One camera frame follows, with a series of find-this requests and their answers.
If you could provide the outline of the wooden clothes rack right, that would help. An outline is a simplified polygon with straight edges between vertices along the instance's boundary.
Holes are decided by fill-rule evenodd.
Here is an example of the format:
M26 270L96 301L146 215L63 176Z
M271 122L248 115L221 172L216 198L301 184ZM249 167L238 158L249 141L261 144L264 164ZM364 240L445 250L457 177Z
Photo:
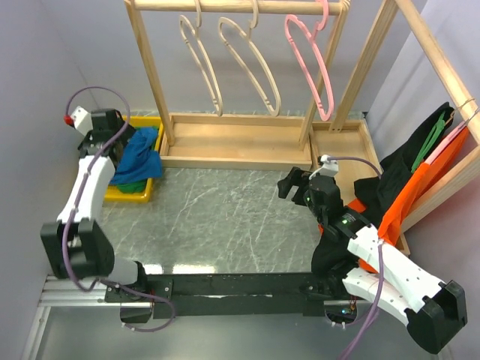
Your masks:
M340 131L343 128L348 112L365 81L397 12L401 12L404 15L424 54L456 105L463 122L466 122L469 135L477 140L479 138L478 105L471 97L463 81L411 1L384 1L381 4L370 28L367 40L364 43L361 55L349 78L334 120L330 125L330 131ZM474 148L463 160L447 171L438 183L424 193L418 202L413 205L412 211L402 223L402 232L419 222L478 175L479 149Z

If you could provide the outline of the green hanger on right rack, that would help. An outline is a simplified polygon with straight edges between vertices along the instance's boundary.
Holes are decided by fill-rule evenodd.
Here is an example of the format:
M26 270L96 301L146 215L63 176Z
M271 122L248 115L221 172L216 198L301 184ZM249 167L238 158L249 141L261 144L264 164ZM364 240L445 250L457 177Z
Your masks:
M439 118L437 119L436 123L430 130L430 133L427 135L426 140L422 144L413 164L411 167L411 173L414 173L419 165L422 163L422 161L425 159L427 156L428 152L433 149L436 141L440 138L442 135L443 131L445 130L446 127L446 121L444 120L446 112L443 111Z

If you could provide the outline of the yellow plastic tray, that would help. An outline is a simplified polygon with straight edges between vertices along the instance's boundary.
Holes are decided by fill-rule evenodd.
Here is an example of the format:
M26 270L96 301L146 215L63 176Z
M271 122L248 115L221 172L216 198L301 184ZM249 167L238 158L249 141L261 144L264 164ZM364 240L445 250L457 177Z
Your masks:
M120 161L107 188L107 202L147 203L152 195L153 181L163 175L159 150L164 135L158 116L134 116L130 124L136 133L127 145L126 158Z

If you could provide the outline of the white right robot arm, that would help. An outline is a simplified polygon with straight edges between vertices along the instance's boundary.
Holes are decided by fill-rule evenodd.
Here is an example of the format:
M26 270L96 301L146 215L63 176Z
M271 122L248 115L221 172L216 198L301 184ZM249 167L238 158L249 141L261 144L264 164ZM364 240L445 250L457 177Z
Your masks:
M467 324L464 289L428 273L380 234L357 202L344 204L331 170L294 166L277 183L278 196L307 207L320 230L311 271L338 299L348 295L371 302L406 326L425 351L439 353Z

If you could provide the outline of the pink hanger on right rack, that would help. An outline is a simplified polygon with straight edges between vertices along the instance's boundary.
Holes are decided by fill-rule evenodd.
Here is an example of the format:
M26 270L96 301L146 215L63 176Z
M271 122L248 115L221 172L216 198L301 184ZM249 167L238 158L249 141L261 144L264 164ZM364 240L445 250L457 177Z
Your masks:
M427 157L424 162L431 165L466 127L467 125L465 121L459 124L455 129L453 129L447 136L442 139L439 145L432 151L432 153Z

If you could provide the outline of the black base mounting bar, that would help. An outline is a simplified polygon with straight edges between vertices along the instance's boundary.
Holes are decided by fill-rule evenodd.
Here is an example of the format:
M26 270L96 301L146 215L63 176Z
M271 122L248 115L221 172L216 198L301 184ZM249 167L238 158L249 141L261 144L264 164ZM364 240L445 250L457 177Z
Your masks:
M128 325L167 324L180 317L326 315L329 305L356 305L341 280L310 272L256 274L150 274L139 286L108 284L105 302L119 305Z

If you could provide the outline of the wooden clothes rack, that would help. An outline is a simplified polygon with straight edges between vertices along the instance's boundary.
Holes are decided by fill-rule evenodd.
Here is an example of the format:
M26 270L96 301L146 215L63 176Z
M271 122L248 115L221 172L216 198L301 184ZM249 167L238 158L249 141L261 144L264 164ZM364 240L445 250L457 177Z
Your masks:
M348 112L365 81L397 12L401 12L404 15L424 54L456 105L463 122L466 122L469 135L477 140L479 138L478 105L471 97L463 81L411 1L384 1L381 4L370 28L367 40L364 43L361 55L349 78L334 120L330 125L330 131L340 131L343 128ZM463 160L447 171L438 183L424 193L418 202L413 205L412 211L402 223L402 232L419 222L478 175L479 149L474 148Z
M233 170L310 168L313 120L328 121L335 108L329 65L350 10L348 1L200 1L219 14L220 41L247 76L265 106L263 115L174 113L167 108L142 14L178 12L195 24L194 1L127 1L142 63L160 114L160 156L168 167ZM282 14L284 34L310 89L304 117L281 115L281 93L268 62L252 38L260 14Z

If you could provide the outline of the orange hanging garment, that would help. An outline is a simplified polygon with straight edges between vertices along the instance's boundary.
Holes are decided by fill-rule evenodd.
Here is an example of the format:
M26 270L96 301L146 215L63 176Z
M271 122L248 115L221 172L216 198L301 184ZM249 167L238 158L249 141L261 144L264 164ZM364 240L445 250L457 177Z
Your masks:
M470 135L465 127L429 165L425 160L448 135L444 130L417 170L411 173L413 162L432 127L431 124L418 126L399 148L381 160L383 174L380 178L354 182L355 197L347 206L374 224L379 237L393 246L401 236L402 223L413 205L447 173Z

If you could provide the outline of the wooden clothes rack centre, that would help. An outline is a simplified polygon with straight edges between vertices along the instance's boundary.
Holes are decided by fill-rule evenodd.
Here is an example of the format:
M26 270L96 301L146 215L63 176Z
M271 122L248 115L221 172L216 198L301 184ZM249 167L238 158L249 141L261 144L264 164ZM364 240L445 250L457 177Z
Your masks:
M348 1L200 1L219 14L220 41L247 76L265 106L263 115L174 113L167 108L142 14L178 12L195 24L194 1L127 1L142 63L160 114L160 156L168 167L233 170L310 168L313 120L328 121L335 108L329 65L350 10ZM281 115L281 93L268 62L252 38L260 14L282 14L284 34L310 89L304 117Z

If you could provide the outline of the black hanging garment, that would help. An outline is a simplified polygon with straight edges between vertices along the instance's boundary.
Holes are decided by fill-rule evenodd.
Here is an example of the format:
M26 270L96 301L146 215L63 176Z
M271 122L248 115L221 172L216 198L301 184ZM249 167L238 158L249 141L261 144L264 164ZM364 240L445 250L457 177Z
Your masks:
M317 173L310 179L304 199L316 215L322 234L311 261L313 274L323 276L342 262L359 263L372 272L371 266L347 250L350 238L368 224L377 228L381 240L397 244L412 204L457 153L447 151L432 166L425 163L440 144L453 112L449 103L442 104L402 146L381 161L381 175L355 181L355 199L349 205L343 204L333 177Z

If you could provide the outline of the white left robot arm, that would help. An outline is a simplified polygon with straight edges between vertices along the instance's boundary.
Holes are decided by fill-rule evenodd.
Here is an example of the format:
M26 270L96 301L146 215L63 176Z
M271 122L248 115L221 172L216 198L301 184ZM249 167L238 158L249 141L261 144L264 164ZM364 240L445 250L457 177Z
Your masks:
M78 106L67 120L83 136L73 189L56 221L40 230L52 273L58 279L104 279L132 301L145 299L150 283L140 262L115 255L97 222L105 193L128 140L134 135L116 109L88 112Z

